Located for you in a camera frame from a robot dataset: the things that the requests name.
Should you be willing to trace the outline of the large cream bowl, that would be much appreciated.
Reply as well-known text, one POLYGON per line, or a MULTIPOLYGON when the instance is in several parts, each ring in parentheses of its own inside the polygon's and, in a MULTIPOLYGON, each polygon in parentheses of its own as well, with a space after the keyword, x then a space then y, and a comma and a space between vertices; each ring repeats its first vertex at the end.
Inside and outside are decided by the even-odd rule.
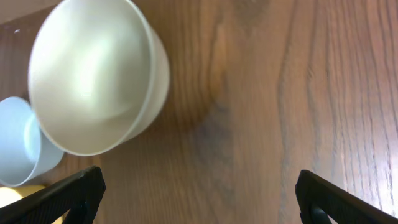
POLYGON ((66 0, 44 20, 28 89, 43 133, 61 150, 94 156, 156 119, 170 87, 162 41, 128 0, 66 0))

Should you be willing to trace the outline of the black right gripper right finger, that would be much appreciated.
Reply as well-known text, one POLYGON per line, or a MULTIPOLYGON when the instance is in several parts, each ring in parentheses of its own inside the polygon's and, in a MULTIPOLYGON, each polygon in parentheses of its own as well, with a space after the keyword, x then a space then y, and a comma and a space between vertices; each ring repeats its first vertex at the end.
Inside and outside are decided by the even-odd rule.
POLYGON ((397 224, 397 218, 360 200, 331 182, 301 170, 295 185, 303 224, 337 223, 397 224))

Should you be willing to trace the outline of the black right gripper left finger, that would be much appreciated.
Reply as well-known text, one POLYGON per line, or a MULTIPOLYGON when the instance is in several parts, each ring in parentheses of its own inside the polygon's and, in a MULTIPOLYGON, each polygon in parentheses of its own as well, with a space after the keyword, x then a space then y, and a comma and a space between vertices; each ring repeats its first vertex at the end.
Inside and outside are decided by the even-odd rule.
POLYGON ((91 166, 1 209, 1 223, 92 224, 106 190, 101 168, 91 166))

